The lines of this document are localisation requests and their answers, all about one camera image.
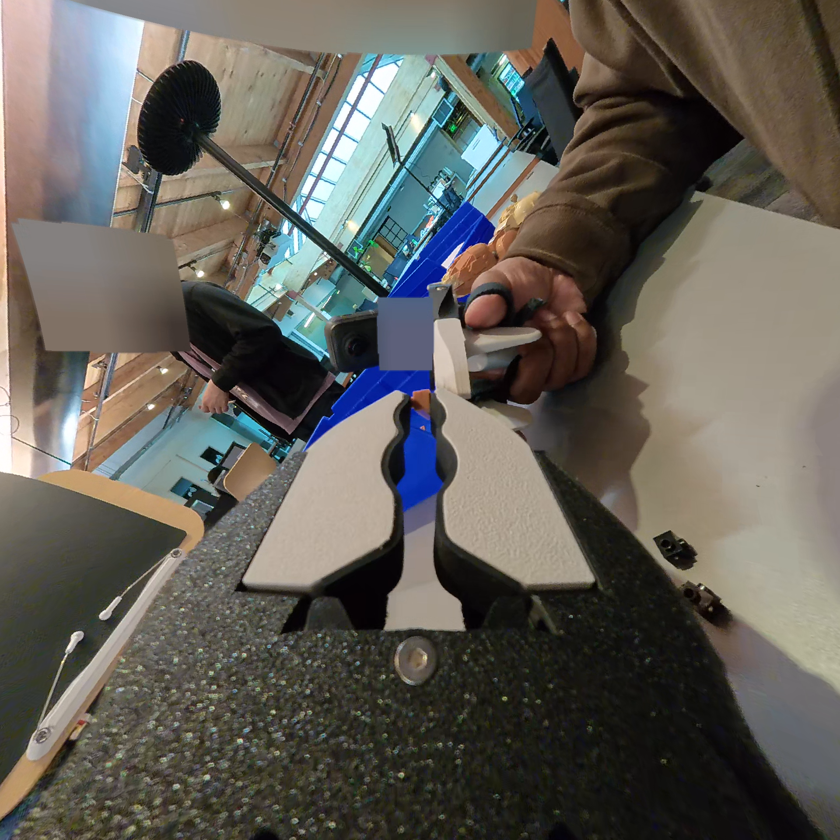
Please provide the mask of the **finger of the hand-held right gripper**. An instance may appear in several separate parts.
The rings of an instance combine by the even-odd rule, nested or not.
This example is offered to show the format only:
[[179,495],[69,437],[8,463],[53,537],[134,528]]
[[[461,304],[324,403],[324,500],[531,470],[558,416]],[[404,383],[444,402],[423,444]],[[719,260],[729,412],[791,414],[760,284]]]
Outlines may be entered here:
[[466,341],[458,318],[434,321],[434,389],[471,397]]

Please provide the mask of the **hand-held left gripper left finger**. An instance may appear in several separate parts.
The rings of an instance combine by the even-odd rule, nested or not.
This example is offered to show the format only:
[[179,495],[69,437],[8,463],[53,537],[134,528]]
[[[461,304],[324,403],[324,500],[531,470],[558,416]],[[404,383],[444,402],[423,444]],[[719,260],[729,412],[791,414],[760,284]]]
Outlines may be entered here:
[[326,589],[402,554],[403,442],[410,401],[391,392],[348,416],[305,453],[241,583]]

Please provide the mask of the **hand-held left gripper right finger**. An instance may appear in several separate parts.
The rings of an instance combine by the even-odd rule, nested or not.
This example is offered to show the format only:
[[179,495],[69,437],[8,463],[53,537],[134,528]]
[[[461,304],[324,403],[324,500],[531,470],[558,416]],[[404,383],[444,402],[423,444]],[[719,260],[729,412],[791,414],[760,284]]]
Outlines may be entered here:
[[505,419],[446,390],[434,394],[444,546],[524,592],[580,591],[595,577],[528,443]]

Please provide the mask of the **person's right forearm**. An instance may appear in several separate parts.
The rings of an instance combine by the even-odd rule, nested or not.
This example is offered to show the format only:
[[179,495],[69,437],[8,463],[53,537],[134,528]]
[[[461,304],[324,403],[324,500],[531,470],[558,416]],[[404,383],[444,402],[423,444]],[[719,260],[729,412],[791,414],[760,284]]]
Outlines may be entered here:
[[838,227],[838,1],[584,1],[570,20],[582,114],[508,257],[595,297],[741,140]]

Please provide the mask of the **grey desk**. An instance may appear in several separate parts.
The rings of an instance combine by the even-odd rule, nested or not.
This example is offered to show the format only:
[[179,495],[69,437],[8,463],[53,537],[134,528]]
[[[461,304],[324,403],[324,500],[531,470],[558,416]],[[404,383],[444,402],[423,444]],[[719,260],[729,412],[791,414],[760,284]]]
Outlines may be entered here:
[[529,439],[600,501],[561,486],[608,578],[557,634],[456,635],[458,739],[400,738],[383,836],[838,838],[838,232],[694,198],[598,326]]

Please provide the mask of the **person's right hand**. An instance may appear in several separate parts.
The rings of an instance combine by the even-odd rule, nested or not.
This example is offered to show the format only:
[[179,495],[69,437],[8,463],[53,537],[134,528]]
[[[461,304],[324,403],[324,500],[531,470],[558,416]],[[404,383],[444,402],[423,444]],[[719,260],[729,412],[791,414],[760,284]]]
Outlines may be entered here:
[[541,337],[518,350],[520,361],[508,387],[511,402],[535,403],[541,394],[562,389],[590,373],[596,333],[585,318],[583,293],[570,276],[530,259],[510,257],[478,276],[472,290],[492,283],[507,289],[515,312],[531,299],[544,302],[527,322]]

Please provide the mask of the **brown toy figure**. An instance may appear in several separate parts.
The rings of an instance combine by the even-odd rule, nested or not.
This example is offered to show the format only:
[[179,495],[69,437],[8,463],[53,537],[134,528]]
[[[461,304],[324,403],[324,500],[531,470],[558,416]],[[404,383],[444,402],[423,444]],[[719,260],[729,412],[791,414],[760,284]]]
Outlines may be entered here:
[[471,291],[476,279],[495,266],[507,251],[508,245],[502,241],[472,245],[454,259],[445,281],[457,296],[463,297]]

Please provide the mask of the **wooden chair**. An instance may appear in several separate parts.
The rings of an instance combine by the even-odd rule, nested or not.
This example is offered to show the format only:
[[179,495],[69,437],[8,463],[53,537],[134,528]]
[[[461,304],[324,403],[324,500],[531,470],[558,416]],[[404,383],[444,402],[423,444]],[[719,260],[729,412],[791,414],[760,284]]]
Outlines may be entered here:
[[258,444],[232,443],[219,465],[207,473],[208,482],[221,495],[243,501],[278,468],[279,462]]

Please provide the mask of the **blue storage bin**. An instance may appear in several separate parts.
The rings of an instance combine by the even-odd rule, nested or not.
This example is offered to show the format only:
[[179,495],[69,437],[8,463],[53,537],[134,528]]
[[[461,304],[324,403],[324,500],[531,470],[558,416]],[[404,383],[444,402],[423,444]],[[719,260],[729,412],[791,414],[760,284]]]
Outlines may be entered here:
[[454,215],[418,250],[391,290],[390,298],[422,298],[427,287],[441,282],[449,263],[468,247],[489,243],[495,225],[469,203]]
[[[393,391],[411,396],[430,386],[429,371],[380,371],[359,373],[332,406],[332,414],[316,426],[305,450],[345,418],[377,402]],[[431,421],[412,411],[411,429],[404,441],[405,474],[397,484],[404,510],[434,497],[442,487],[436,471],[436,440]]]

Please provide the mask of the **blonde toy figure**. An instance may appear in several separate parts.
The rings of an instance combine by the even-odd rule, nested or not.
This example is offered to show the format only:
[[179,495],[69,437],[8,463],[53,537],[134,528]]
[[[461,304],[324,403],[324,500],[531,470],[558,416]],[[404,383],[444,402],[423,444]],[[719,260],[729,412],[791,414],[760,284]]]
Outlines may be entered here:
[[531,213],[542,191],[534,191],[522,198],[513,194],[510,196],[509,204],[501,212],[495,228],[495,234],[501,234],[508,230],[519,229],[524,219]]

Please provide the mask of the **dark grey small toy brick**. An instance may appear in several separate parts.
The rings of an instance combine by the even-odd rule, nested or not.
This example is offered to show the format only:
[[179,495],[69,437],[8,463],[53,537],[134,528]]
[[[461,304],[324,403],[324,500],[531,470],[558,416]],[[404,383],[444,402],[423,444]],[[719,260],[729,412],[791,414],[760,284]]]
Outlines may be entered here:
[[695,548],[672,530],[654,536],[654,544],[662,557],[679,570],[687,571],[697,562]]
[[679,591],[688,601],[694,612],[715,626],[725,626],[731,620],[729,609],[721,598],[704,584],[684,582]]

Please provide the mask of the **black board with wooden edge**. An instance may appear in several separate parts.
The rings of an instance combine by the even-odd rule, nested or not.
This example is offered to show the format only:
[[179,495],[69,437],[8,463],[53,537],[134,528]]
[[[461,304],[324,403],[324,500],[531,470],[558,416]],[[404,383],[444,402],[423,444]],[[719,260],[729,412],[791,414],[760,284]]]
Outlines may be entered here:
[[99,613],[166,554],[182,549],[186,556],[203,535],[203,520],[189,507],[102,476],[2,473],[2,817],[89,722],[128,643],[63,742],[43,759],[26,759],[42,715],[85,668],[143,584],[124,596],[108,626]]

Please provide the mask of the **white plastic strip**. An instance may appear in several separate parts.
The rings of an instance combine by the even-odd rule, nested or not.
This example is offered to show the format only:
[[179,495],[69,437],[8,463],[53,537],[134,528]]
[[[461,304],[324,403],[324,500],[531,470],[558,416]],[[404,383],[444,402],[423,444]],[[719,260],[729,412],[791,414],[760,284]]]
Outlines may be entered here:
[[77,725],[91,697],[99,693],[100,683],[107,679],[109,667],[115,664],[117,656],[131,639],[141,618],[150,608],[164,583],[170,579],[182,562],[185,554],[183,549],[173,549],[99,613],[98,620],[108,626],[114,610],[124,596],[135,586],[143,584],[143,589],[137,594],[119,622],[110,627],[108,635],[85,668],[69,683],[53,706],[42,715],[28,741],[25,754],[27,760],[34,762],[45,758],[54,747],[63,742],[65,732]]

